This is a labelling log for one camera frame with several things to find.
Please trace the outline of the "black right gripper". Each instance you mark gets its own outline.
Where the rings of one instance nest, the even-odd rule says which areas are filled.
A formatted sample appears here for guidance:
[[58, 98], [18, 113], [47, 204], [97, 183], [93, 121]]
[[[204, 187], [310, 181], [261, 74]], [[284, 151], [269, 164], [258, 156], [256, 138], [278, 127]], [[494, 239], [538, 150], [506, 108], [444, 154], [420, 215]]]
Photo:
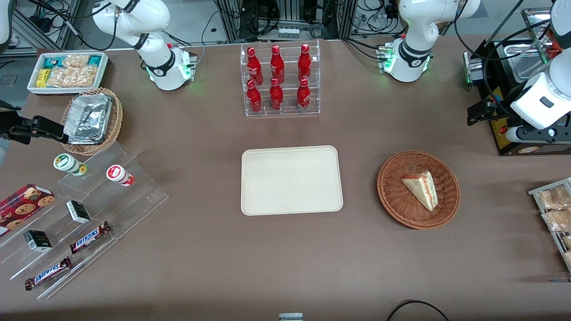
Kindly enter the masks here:
[[28, 119], [20, 116], [21, 107], [0, 100], [0, 134], [4, 140], [14, 140], [21, 144], [30, 144], [31, 136], [47, 138], [61, 144], [69, 142], [65, 127], [43, 116]]

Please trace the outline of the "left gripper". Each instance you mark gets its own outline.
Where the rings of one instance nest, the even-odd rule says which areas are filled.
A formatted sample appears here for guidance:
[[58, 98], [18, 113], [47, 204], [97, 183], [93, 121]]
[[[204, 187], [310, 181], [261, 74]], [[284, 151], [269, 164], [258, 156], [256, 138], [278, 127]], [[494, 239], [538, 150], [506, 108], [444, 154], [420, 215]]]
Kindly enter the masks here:
[[[480, 101], [483, 106], [467, 108], [467, 126], [514, 117], [510, 107], [504, 106], [503, 101], [498, 101], [496, 98], [498, 96], [495, 95], [486, 97]], [[522, 144], [571, 144], [571, 131], [569, 127], [559, 125], [551, 125], [545, 129], [526, 125], [510, 128], [506, 132], [506, 138], [510, 142]]]

